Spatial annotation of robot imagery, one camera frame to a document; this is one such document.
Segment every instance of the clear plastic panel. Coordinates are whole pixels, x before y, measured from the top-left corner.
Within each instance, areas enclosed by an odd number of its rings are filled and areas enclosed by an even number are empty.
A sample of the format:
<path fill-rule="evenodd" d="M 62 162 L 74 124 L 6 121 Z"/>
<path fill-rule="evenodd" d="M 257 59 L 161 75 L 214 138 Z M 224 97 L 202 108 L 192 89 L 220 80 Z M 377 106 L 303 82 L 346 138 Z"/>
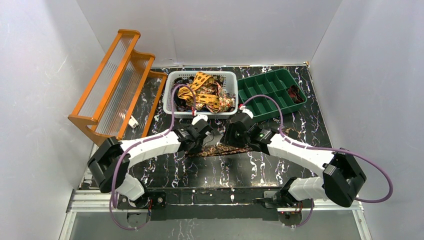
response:
<path fill-rule="evenodd" d="M 148 58 L 137 60 L 135 63 L 138 66 L 137 69 L 142 71 L 137 71 L 132 61 L 128 62 L 116 91 L 97 126 L 97 133 L 110 136 L 116 136 L 119 133 L 148 62 Z"/>
<path fill-rule="evenodd" d="M 132 36 L 124 36 L 118 41 L 78 115 L 85 117 L 94 115 L 132 39 Z"/>

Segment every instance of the orange rack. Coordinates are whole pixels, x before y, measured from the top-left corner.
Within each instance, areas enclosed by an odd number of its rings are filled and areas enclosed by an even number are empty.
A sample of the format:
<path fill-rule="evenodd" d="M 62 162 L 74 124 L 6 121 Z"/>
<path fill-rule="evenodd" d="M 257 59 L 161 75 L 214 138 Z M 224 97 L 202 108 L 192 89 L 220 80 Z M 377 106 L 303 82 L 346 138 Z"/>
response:
<path fill-rule="evenodd" d="M 155 55 L 134 50 L 136 30 L 120 29 L 68 119 L 95 144 L 122 140 L 146 79 L 161 79 L 141 137 L 146 137 L 167 75 L 151 71 Z"/>

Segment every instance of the black cable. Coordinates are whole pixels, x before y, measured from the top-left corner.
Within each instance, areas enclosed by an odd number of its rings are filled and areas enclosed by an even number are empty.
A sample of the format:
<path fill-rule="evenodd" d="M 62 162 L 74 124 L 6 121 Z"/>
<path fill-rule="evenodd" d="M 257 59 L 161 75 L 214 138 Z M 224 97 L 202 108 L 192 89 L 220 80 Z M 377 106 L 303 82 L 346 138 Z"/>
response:
<path fill-rule="evenodd" d="M 207 141 L 207 142 L 205 142 L 205 143 L 203 143 L 203 146 L 206 146 L 206 144 L 208 144 L 208 143 L 210 143 L 210 142 L 212 142 L 214 139 L 215 139 L 215 133 L 214 132 L 212 132 L 212 139 L 210 140 L 210 141 Z"/>

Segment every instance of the wire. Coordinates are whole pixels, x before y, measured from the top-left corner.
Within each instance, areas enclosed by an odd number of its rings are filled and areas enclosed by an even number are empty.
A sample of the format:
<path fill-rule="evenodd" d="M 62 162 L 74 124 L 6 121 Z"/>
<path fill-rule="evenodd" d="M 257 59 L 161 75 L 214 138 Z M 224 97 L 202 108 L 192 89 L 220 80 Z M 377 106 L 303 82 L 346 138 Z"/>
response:
<path fill-rule="evenodd" d="M 188 90 L 190 90 L 190 92 L 193 94 L 193 106 L 194 106 L 194 109 L 196 109 L 196 94 L 195 94 L 195 92 L 188 86 L 188 85 L 185 85 L 185 84 L 178 84 L 177 86 L 175 86 L 174 87 L 174 89 L 172 90 L 172 94 L 171 94 L 171 99 L 173 99 L 174 98 L 174 95 L 175 95 L 175 92 L 177 91 L 177 89 L 179 89 L 180 87 L 186 87 L 186 88 L 188 88 Z M 110 215 L 111 215 L 111 217 L 112 217 L 112 220 L 115 222 L 115 224 L 116 225 L 118 225 L 118 227 L 120 227 L 120 228 L 122 228 L 122 229 L 125 229 L 125 230 L 137 230 L 137 229 L 140 229 L 140 228 L 142 228 L 142 227 L 144 227 L 148 222 L 146 222 L 146 223 L 143 223 L 142 225 L 140 225 L 140 226 L 137 226 L 137 227 L 132 227 L 132 228 L 129 228 L 129 227 L 126 227 L 126 226 L 122 226 L 117 220 L 116 220 L 116 218 L 115 218 L 115 216 L 114 216 L 114 214 L 113 214 L 113 212 L 112 212 L 112 207 L 114 207 L 115 209 L 117 208 L 117 206 L 118 206 L 118 195 L 117 195 L 117 193 L 116 193 L 116 186 L 117 186 L 117 177 L 118 177 L 118 172 L 119 172 L 119 168 L 120 168 L 120 166 L 121 166 L 121 164 L 122 164 L 122 161 L 124 160 L 124 158 L 125 158 L 125 156 L 128 154 L 128 152 L 132 149 L 132 148 L 134 148 L 134 147 L 136 147 L 136 146 L 138 146 L 138 145 L 140 145 L 141 143 L 145 143 L 145 142 L 148 142 L 148 141 L 152 141 L 152 140 L 155 140 L 155 139 L 160 139 L 160 138 L 163 138 L 163 137 L 165 137 L 166 135 L 168 135 L 171 131 L 172 131 L 172 128 L 174 127 L 174 121 L 175 121 L 175 116 L 174 116 L 174 104 L 171 104 L 171 125 L 170 125 L 170 127 L 169 127 L 169 129 L 164 133 L 164 134 L 162 134 L 162 135 L 157 135 L 157 136 L 153 136 L 153 137 L 151 137 L 151 138 L 147 138 L 147 139 L 143 139 L 143 141 L 139 141 L 139 142 L 136 142 L 136 143 L 134 143 L 133 145 L 131 145 L 131 146 L 129 146 L 121 155 L 120 155 L 120 157 L 119 157 L 119 159 L 118 159 L 118 162 L 116 163 L 116 167 L 115 167 L 115 170 L 114 170 L 114 172 L 113 172 L 113 177 L 112 177 L 112 187 L 111 187 L 111 196 L 110 196 L 110 200 L 109 200 L 109 212 L 110 212 Z"/>
<path fill-rule="evenodd" d="M 209 140 L 209 141 L 207 141 L 207 142 L 205 142 L 205 143 L 203 143 L 203 146 L 206 146 L 206 144 L 212 142 L 214 139 L 215 139 L 215 133 L 212 131 L 212 139 Z"/>
<path fill-rule="evenodd" d="M 255 96 L 250 97 L 247 101 L 245 101 L 243 103 L 243 105 L 246 105 L 252 99 L 258 98 L 258 97 L 264 97 L 264 98 L 267 98 L 267 99 L 271 100 L 275 104 L 275 106 L 277 107 L 278 112 L 279 112 L 279 117 L 280 117 L 280 126 L 279 126 L 278 131 L 279 131 L 279 134 L 284 138 L 284 140 L 286 142 L 292 144 L 293 146 L 296 146 L 296 147 L 299 147 L 299 148 L 303 148 L 303 149 L 332 151 L 332 152 L 339 152 L 339 153 L 349 154 L 349 155 L 352 155 L 352 156 L 355 156 L 355 157 L 358 157 L 358 158 L 364 160 L 365 162 L 369 163 L 370 165 L 372 165 L 373 167 L 375 167 L 377 170 L 379 170 L 380 173 L 383 174 L 383 176 L 385 177 L 385 179 L 387 180 L 387 183 L 388 183 L 388 193 L 387 193 L 387 195 L 385 197 L 382 197 L 382 198 L 376 199 L 376 200 L 368 200 L 368 199 L 362 199 L 362 198 L 356 197 L 355 200 L 360 201 L 360 202 L 363 202 L 363 203 L 376 204 L 376 203 L 382 203 L 382 202 L 388 200 L 392 196 L 392 194 L 393 194 L 393 183 L 392 183 L 392 180 L 390 179 L 389 175 L 380 166 L 378 166 L 377 164 L 375 164 L 374 162 L 372 162 L 368 158 L 366 158 L 366 157 L 364 157 L 364 156 L 362 156 L 362 155 L 360 155 L 358 153 L 355 153 L 355 152 L 352 152 L 352 151 L 348 151 L 348 150 L 344 150 L 344 149 L 337 149 L 337 148 L 332 148 L 332 147 L 305 146 L 305 145 L 302 145 L 302 144 L 298 144 L 296 142 L 292 142 L 290 140 L 290 138 L 287 137 L 286 135 L 284 135 L 284 133 L 283 133 L 283 113 L 281 112 L 281 109 L 278 106 L 278 104 L 276 103 L 276 101 L 274 99 L 272 99 L 271 97 L 266 96 L 266 95 L 262 95 L 262 94 L 255 95 Z"/>
<path fill-rule="evenodd" d="M 150 199 L 150 206 L 148 206 L 147 212 L 148 216 L 152 216 L 152 205 L 153 205 L 153 199 Z"/>
<path fill-rule="evenodd" d="M 314 207 L 315 207 L 315 203 L 314 203 L 314 200 L 313 200 L 313 199 L 311 199 L 310 201 L 311 201 L 311 205 L 310 205 L 310 211 L 309 211 L 309 214 L 307 215 L 307 217 L 306 217 L 305 221 L 303 221 L 303 222 L 301 222 L 301 223 L 299 223 L 299 224 L 295 225 L 295 227 L 296 227 L 296 228 L 298 228 L 298 227 L 302 227 L 302 226 L 303 226 L 303 225 L 305 225 L 305 224 L 309 221 L 309 219 L 311 218 L 311 216 L 312 216 L 312 211 L 313 211 L 313 209 L 314 209 Z"/>

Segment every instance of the black marble surface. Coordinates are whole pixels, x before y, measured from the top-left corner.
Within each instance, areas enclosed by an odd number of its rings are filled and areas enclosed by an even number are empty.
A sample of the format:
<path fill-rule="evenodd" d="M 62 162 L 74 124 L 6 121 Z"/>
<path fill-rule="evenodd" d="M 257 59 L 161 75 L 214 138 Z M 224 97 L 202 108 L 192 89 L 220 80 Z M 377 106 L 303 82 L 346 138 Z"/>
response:
<path fill-rule="evenodd" d="M 285 128 L 300 132 L 299 140 L 313 146 L 330 147 L 330 140 L 321 115 L 311 77 L 305 66 L 264 66 L 264 67 L 196 67 L 196 68 L 157 68 L 156 72 L 166 74 L 172 71 L 230 71 L 237 79 L 285 68 L 289 70 L 307 96 L 306 104 L 298 111 L 283 116 Z M 133 116 L 140 126 L 127 128 L 124 139 L 132 140 L 141 136 L 144 123 L 152 107 L 158 79 L 148 79 L 138 99 Z M 170 126 L 171 115 L 163 111 L 162 100 L 154 115 L 149 135 L 165 131 Z M 178 119 L 189 123 L 190 119 Z M 208 143 L 218 142 L 225 131 L 227 120 L 210 119 L 214 128 L 214 138 Z M 278 127 L 280 119 L 269 119 L 260 124 Z M 291 177 L 308 178 L 315 174 L 310 170 L 286 159 L 268 156 L 259 152 L 240 153 L 228 156 L 187 157 L 183 152 L 151 158 L 135 165 L 130 174 L 140 179 L 149 188 L 216 188 L 216 187 L 274 187 L 283 186 Z M 82 186 L 93 187 L 94 181 Z"/>

